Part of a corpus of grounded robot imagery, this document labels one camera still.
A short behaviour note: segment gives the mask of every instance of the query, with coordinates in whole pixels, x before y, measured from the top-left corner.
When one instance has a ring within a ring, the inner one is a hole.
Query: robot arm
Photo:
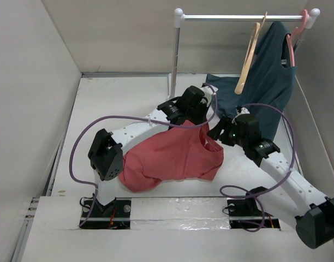
[[[113,179],[123,170],[123,156],[135,145],[149,137],[168,130],[168,126],[154,121],[181,125],[185,120],[194,124],[206,121],[213,91],[208,87],[188,87],[180,97],[159,105],[145,116],[147,122],[135,122],[124,128],[107,132],[99,130],[88,153],[98,185],[98,204],[105,209],[115,199]]]
[[[115,199],[112,180],[123,170],[123,155],[138,143],[168,129],[168,126],[151,121],[181,125],[190,120],[201,124],[206,121],[212,93],[209,87],[191,86],[181,97],[159,105],[146,116],[147,122],[133,123],[110,133],[102,129],[96,134],[88,157],[98,184],[97,200],[101,208]],[[277,182],[289,171],[280,149],[271,140],[261,137],[258,120],[245,108],[238,108],[234,119],[223,117],[208,135],[225,145],[241,146],[245,155]],[[258,199],[266,212],[295,228],[310,248],[317,248],[334,238],[334,198],[318,191],[296,170],[292,170],[281,187],[291,199],[285,200],[273,192],[260,195]],[[251,193],[264,190],[266,188],[255,188]]]
[[[223,144],[240,145],[245,155],[277,182],[286,177],[289,163],[280,149],[261,137],[259,121],[245,108],[237,108],[234,119],[223,117],[208,135]],[[292,169],[281,188],[291,197],[287,201],[273,192],[260,195],[265,212],[296,229],[299,238],[310,248],[317,248],[334,238],[334,198],[313,187],[304,177]],[[259,187],[251,193],[260,193]]]

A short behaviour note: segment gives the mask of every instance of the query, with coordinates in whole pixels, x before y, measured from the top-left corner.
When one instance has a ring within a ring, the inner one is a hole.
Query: clothes hanger
[[[303,32],[305,25],[308,20],[308,11],[306,9],[303,9],[299,13],[300,15],[303,16],[303,23],[302,25],[298,28],[294,28],[293,33],[291,35],[287,34],[286,35],[286,42],[288,45],[288,50],[289,50],[289,59],[290,59],[290,66],[294,67],[295,66],[295,59],[294,59],[294,50],[293,50],[293,40],[296,37],[296,35],[299,35],[301,32]]]
[[[251,67],[251,64],[252,64],[254,50],[255,50],[255,47],[256,47],[257,41],[258,41],[259,31],[263,27],[263,24],[264,24],[265,19],[266,19],[266,15],[267,15],[267,12],[265,13],[264,19],[263,19],[261,24],[260,23],[255,23],[254,26],[253,26],[253,31],[252,31],[252,35],[250,37],[249,44],[248,44],[248,47],[247,47],[247,53],[246,53],[246,57],[244,58],[244,64],[243,64],[243,67],[242,67],[241,75],[240,75],[240,78],[239,78],[239,80],[237,82],[237,85],[235,87],[235,94],[241,94],[242,93],[244,83],[246,82],[247,75],[248,75],[248,72],[249,72],[249,68]]]

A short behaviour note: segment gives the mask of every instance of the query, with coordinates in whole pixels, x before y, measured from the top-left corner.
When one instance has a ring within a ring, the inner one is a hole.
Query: white platform
[[[206,74],[186,74],[177,78],[176,95],[180,95],[190,85],[201,86]],[[95,78],[82,79],[77,92],[64,148],[60,157],[53,187],[53,196],[90,196],[93,187],[75,183],[69,175],[69,155],[74,141],[80,132],[95,119],[104,115],[145,116],[166,100],[167,77],[139,78]],[[211,122],[214,126],[219,118]],[[94,181],[93,171],[87,158],[95,133],[102,128],[107,131],[126,126],[131,121],[107,120],[92,127],[77,147],[74,157],[75,176],[81,180]],[[291,157],[291,146],[287,131],[280,123],[275,142],[286,155]],[[157,188],[143,193],[132,193],[116,180],[115,193],[119,198],[139,197],[209,197],[220,196],[219,188],[224,184],[235,184],[252,189],[258,186],[271,187],[276,182],[246,158],[238,146],[224,147],[224,163],[212,182],[191,179],[166,181]],[[229,194],[242,192],[228,190]]]
[[[40,199],[22,262],[334,262],[333,242],[312,250],[294,231],[82,230],[78,201]]]
[[[206,75],[180,75],[177,94],[200,86]],[[69,153],[78,134],[103,115],[145,116],[167,97],[168,77],[82,79],[51,197],[41,198],[22,262],[34,261],[332,261],[333,242],[316,250],[307,248],[285,224],[282,231],[263,229],[252,234],[229,230],[222,213],[223,198],[156,198],[219,196],[224,184],[248,189],[275,183],[246,159],[241,148],[224,147],[224,163],[212,182],[169,181],[145,193],[132,193],[116,181],[116,196],[132,198],[130,230],[81,230],[79,198],[91,186],[69,176]],[[121,128],[130,121],[105,121],[93,127],[78,146],[74,171],[77,178],[94,181],[87,152],[100,128]],[[275,142],[288,159],[291,146],[280,123]]]

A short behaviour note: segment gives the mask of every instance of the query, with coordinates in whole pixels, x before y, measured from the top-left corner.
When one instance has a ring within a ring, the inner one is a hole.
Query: screw
[[[235,205],[234,205],[234,204],[229,204],[229,205],[228,205],[228,210],[229,210],[230,212],[234,212],[234,211],[235,211]]]
[[[125,206],[123,207],[123,212],[125,212],[125,213],[130,212],[130,205],[125,205]]]

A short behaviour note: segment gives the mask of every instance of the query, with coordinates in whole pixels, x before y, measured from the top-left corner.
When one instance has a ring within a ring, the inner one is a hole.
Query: clothing rack
[[[312,9],[307,18],[307,23],[304,30],[299,34],[298,40],[294,45],[294,53],[298,50],[300,44],[304,41],[307,30],[312,28],[316,18],[320,15],[318,8]],[[177,80],[177,67],[178,67],[178,50],[179,50],[179,37],[182,21],[256,21],[260,22],[264,19],[264,15],[186,15],[183,10],[177,8],[174,11],[174,28],[175,28],[175,40],[173,51],[173,69],[172,69],[172,81],[171,92],[169,99],[175,97],[176,92],[176,80]],[[299,22],[303,20],[302,15],[267,15],[265,21],[282,21],[282,22]]]

